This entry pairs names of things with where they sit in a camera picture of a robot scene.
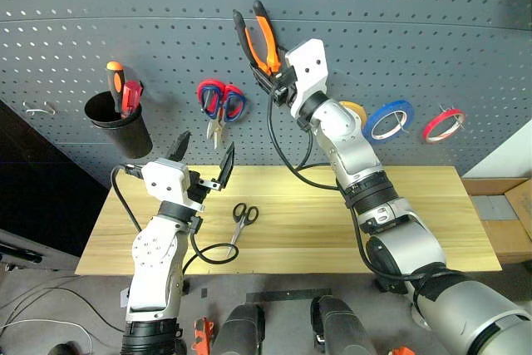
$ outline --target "wooden table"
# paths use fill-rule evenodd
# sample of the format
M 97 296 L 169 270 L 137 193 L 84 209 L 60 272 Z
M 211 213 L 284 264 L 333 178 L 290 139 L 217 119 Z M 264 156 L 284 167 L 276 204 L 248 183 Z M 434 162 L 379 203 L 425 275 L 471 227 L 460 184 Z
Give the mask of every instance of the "wooden table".
M 218 166 L 191 166 L 210 179 Z M 479 218 L 451 166 L 389 166 L 397 193 L 407 197 L 446 252 L 448 266 L 463 271 L 500 270 Z M 333 183 L 327 167 L 303 172 Z M 159 202 L 148 196 L 144 182 L 120 173 L 118 185 L 141 226 L 155 215 Z M 367 273 L 354 239 L 351 216 L 342 196 L 305 185 L 283 166 L 235 166 L 228 187 L 205 201 L 200 248 L 228 242 L 234 232 L 232 209 L 238 202 L 257 205 L 260 216 L 245 228 L 237 245 L 239 257 L 224 265 L 196 259 L 190 274 Z M 133 274 L 131 243 L 136 230 L 116 194 L 110 191 L 77 266 L 77 274 Z M 227 249 L 209 251 L 224 257 Z M 189 246 L 186 258 L 192 255 Z

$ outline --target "black-handled scissors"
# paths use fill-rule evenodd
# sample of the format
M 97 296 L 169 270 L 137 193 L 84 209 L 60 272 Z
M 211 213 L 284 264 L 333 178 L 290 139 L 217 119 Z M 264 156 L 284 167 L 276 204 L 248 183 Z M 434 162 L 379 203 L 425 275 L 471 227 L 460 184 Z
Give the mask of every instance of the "black-handled scissors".
M 238 203 L 233 208 L 233 219 L 234 222 L 236 222 L 236 229 L 234 230 L 233 238 L 231 239 L 231 244 L 234 245 L 236 243 L 236 240 L 240 236 L 240 231 L 245 227 L 252 224 L 257 218 L 259 217 L 259 209 L 252 205 L 248 208 L 248 206 L 245 203 Z M 229 251 L 227 252 L 227 257 L 230 256 L 231 249 L 229 247 Z

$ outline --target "pliers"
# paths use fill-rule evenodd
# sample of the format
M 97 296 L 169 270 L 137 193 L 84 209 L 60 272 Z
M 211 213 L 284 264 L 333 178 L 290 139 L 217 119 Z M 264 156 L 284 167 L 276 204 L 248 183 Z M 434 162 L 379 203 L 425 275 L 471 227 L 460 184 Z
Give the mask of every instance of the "pliers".
M 269 21 L 268 14 L 259 0 L 256 0 L 253 3 L 253 10 L 255 11 L 255 17 L 259 22 L 260 29 L 263 32 L 264 39 L 266 40 L 266 46 L 268 47 L 266 62 L 263 62 L 259 58 L 253 48 L 248 28 L 246 27 L 242 14 L 238 10 L 233 10 L 234 25 L 236 26 L 236 32 L 239 35 L 240 46 L 244 50 L 246 57 L 249 59 L 251 67 L 260 69 L 266 74 L 266 76 L 271 78 L 281 69 L 281 61 L 279 60 L 277 53 L 278 46 L 275 40 L 275 34 L 273 33 L 272 23 Z

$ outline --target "blue-handled scissors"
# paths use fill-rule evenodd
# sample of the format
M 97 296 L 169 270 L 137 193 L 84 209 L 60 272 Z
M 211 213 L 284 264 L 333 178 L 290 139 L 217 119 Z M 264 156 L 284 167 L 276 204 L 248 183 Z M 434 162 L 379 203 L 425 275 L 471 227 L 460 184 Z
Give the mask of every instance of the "blue-handled scissors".
M 210 118 L 207 125 L 207 139 L 214 136 L 216 149 L 221 142 L 225 123 L 236 121 L 242 116 L 246 98 L 234 85 L 206 79 L 198 85 L 198 100 L 202 111 Z
M 236 229 L 234 230 L 233 238 L 231 239 L 231 244 L 234 245 L 236 240 L 240 236 L 240 232 L 246 226 L 251 225 L 259 217 L 259 209 L 252 205 L 248 208 L 246 203 L 238 203 L 233 208 L 233 220 L 236 222 Z M 229 247 L 226 258 L 231 255 L 233 249 Z

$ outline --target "red tape roll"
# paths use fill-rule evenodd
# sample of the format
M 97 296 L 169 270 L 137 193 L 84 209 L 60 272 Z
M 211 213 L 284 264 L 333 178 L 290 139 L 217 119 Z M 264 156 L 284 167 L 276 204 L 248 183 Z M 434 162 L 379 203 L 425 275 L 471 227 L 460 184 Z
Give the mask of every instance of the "red tape roll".
M 444 120 L 447 118 L 455 118 L 456 122 L 455 124 L 449 128 L 447 131 L 440 133 L 438 136 L 431 136 L 431 132 L 436 128 L 438 125 L 440 125 Z M 444 141 L 445 139 L 449 139 L 451 136 L 453 136 L 461 127 L 461 125 L 466 120 L 466 114 L 458 109 L 458 108 L 451 108 L 450 110 L 443 111 L 439 116 L 434 118 L 432 121 L 430 121 L 428 124 L 426 124 L 425 129 L 423 129 L 423 139 L 427 143 L 438 143 L 440 141 Z

